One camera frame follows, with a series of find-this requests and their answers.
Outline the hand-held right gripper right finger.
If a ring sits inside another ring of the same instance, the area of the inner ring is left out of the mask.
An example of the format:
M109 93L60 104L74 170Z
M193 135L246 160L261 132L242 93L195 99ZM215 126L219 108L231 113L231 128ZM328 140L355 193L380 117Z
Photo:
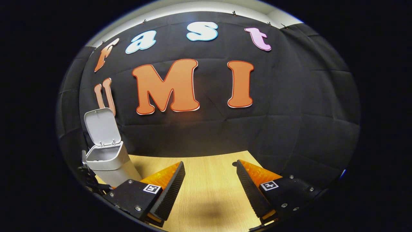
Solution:
M236 161L237 175L254 213L261 222L288 220L323 196L324 190L293 175L282 177L244 160Z

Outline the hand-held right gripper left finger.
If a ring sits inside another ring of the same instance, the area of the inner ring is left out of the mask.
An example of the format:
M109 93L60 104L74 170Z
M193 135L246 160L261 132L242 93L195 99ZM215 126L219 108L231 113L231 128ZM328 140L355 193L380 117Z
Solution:
M128 179L103 198L137 220L163 227L184 177L184 163L180 161L140 181Z

